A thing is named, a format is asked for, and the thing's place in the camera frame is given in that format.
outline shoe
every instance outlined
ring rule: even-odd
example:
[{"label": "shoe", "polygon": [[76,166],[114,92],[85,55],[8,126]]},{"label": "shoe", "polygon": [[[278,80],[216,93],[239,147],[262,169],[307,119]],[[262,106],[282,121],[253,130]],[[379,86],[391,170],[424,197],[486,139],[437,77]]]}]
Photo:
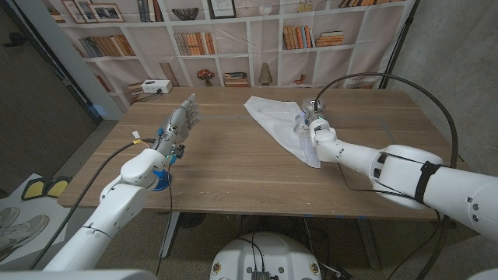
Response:
[{"label": "shoe", "polygon": [[15,249],[35,239],[48,225],[48,221],[46,215],[38,215],[20,225],[0,229],[0,261]]},{"label": "shoe", "polygon": [[9,227],[16,221],[19,216],[19,209],[16,207],[8,207],[0,211],[0,229]]}]

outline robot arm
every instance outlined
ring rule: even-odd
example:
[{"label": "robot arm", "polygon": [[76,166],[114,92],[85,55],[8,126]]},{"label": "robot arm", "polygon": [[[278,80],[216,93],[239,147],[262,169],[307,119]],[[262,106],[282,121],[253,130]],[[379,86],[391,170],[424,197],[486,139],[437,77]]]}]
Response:
[{"label": "robot arm", "polygon": [[403,145],[372,149],[337,139],[324,119],[324,105],[305,100],[310,139],[320,161],[340,163],[367,176],[379,195],[405,207],[424,205],[498,242],[498,178],[441,166],[431,152]]},{"label": "robot arm", "polygon": [[145,206],[159,178],[153,171],[164,171],[169,156],[179,156],[178,146],[198,122],[195,94],[172,114],[158,131],[151,149],[127,161],[121,174],[100,194],[100,204],[81,229],[55,255],[44,271],[76,271],[94,268],[112,238]]}]

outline white napkin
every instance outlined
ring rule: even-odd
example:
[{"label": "white napkin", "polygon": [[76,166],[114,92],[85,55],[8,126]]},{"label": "white napkin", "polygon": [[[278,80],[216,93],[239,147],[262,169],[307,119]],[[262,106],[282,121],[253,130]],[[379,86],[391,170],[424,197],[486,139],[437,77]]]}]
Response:
[{"label": "white napkin", "polygon": [[281,102],[252,96],[245,104],[247,112],[284,149],[303,163],[320,168],[316,150],[310,143],[308,126],[296,102]]}]

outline table top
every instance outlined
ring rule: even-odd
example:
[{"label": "table top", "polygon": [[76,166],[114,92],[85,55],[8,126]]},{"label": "table top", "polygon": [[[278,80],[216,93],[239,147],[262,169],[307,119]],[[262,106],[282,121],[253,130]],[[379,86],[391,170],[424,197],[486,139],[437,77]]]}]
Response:
[{"label": "table top", "polygon": [[[214,212],[256,215],[309,215],[368,219],[434,219],[431,209],[412,210],[375,193],[366,177],[337,163],[307,166],[281,147],[244,108],[251,96],[279,101],[315,97],[319,89],[180,88],[144,103],[123,116],[78,172],[58,202],[71,206],[100,164],[114,151],[133,141],[132,131],[155,138],[157,128],[190,94],[197,95],[202,121],[183,143],[185,155],[171,167],[175,212]],[[338,138],[382,149],[390,144],[410,145],[451,157],[450,145],[409,96],[397,90],[329,89],[323,95],[325,115]],[[121,166],[138,155],[134,145],[115,156],[86,193],[80,206],[96,207],[102,189],[119,175]],[[466,169],[458,162],[459,169]],[[170,192],[153,192],[146,208],[167,210]]]}]

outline table leg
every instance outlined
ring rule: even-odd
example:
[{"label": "table leg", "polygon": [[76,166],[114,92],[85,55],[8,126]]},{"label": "table leg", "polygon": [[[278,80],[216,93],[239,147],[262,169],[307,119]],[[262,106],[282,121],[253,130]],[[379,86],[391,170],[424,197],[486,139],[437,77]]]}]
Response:
[{"label": "table leg", "polygon": [[170,228],[168,229],[168,232],[166,233],[164,240],[163,240],[163,250],[161,257],[166,258],[170,255],[171,247],[173,245],[173,240],[174,236],[177,232],[177,225],[178,225],[178,217],[180,216],[179,212],[171,212],[168,215],[168,219],[171,219],[170,222]]},{"label": "table leg", "polygon": [[357,219],[356,226],[358,227],[363,246],[365,247],[368,264],[373,269],[381,268],[381,261],[377,253],[377,245],[375,243],[374,232],[370,221],[367,219]]}]

